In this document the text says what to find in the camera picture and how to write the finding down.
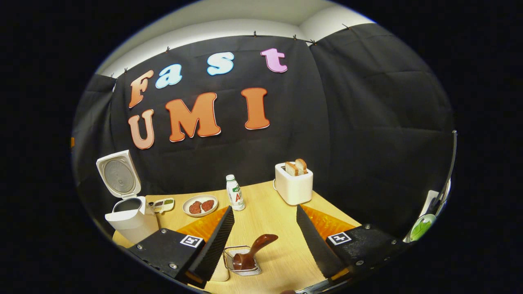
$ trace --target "meat patty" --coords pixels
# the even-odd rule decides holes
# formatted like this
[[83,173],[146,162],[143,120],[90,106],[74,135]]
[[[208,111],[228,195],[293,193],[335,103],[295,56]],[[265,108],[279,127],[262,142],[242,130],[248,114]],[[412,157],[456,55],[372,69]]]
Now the meat patty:
[[207,200],[201,204],[201,208],[204,211],[209,211],[214,206],[214,200]]
[[189,206],[189,212],[190,213],[201,213],[200,205],[201,205],[201,202],[199,202],[199,201],[194,202],[191,206]]

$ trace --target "white wall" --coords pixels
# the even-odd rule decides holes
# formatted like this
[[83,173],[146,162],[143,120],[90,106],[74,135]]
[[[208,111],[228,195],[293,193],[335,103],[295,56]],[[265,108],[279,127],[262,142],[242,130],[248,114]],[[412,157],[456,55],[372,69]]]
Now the white wall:
[[225,19],[186,26],[148,40],[131,49],[110,65],[102,65],[97,73],[105,76],[120,76],[124,69],[147,60],[169,48],[193,42],[228,36],[270,35],[318,41],[336,31],[344,29],[342,24],[354,26],[372,20],[342,6],[323,9],[305,20],[299,27],[284,22],[259,19]]

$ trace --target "toast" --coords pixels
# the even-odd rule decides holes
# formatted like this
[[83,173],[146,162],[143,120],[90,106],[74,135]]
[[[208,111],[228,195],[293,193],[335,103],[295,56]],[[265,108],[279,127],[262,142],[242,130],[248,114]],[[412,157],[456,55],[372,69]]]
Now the toast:
[[307,173],[307,163],[305,163],[305,160],[298,158],[295,163],[298,168],[298,175],[304,175]]
[[288,161],[285,162],[285,171],[291,176],[298,175],[298,168]]

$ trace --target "table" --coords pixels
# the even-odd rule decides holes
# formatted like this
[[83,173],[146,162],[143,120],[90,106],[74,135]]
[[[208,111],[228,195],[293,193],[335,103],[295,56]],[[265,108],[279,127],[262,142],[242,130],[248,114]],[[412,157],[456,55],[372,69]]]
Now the table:
[[[241,186],[240,183],[240,187],[245,209],[234,211],[234,226],[225,246],[252,246],[254,240],[262,234],[275,234],[279,238],[256,254],[261,274],[239,276],[229,272],[227,281],[209,281],[204,290],[211,293],[276,294],[284,290],[303,289],[325,280],[296,223],[296,206],[288,205],[282,199],[273,189],[272,181],[249,186]],[[146,199],[148,202],[169,197],[175,199],[173,210],[165,212],[164,215],[156,214],[160,228],[175,231],[197,220],[186,215],[181,207],[187,199],[201,194],[215,196],[218,200],[217,210],[229,205],[225,189],[180,195],[147,195]],[[361,225],[314,191],[311,201],[303,204],[356,227]],[[112,239],[125,248],[134,245],[118,231]]]

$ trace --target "pink letter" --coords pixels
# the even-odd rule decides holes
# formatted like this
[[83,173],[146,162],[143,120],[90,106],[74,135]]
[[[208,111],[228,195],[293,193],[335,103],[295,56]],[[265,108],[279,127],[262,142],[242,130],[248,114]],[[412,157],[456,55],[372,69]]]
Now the pink letter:
[[284,73],[287,71],[287,66],[280,64],[280,58],[285,58],[285,54],[279,53],[275,48],[262,51],[260,54],[265,56],[267,67],[273,72]]

